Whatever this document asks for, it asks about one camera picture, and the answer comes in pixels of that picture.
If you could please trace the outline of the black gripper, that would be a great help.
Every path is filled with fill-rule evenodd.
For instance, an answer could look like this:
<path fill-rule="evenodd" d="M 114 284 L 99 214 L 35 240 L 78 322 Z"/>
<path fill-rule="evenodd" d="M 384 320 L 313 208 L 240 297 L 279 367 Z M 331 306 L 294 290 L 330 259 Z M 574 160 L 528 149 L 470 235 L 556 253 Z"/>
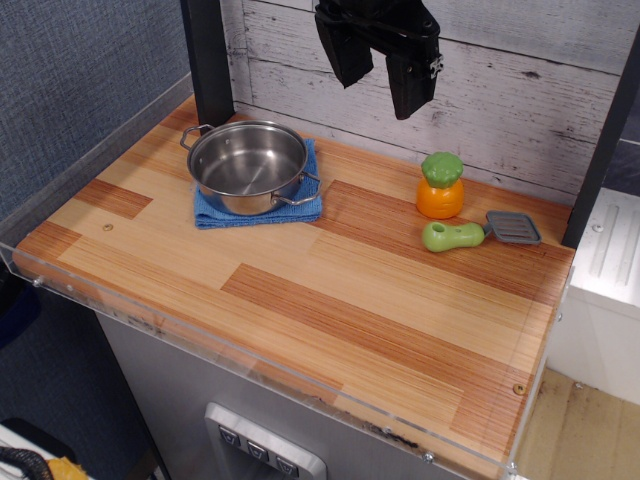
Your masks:
<path fill-rule="evenodd" d="M 409 119 L 433 100 L 440 72 L 440 26 L 423 2 L 320 1 L 316 27 L 344 88 L 373 69 L 370 50 L 374 49 L 388 55 L 386 67 L 398 120 Z"/>

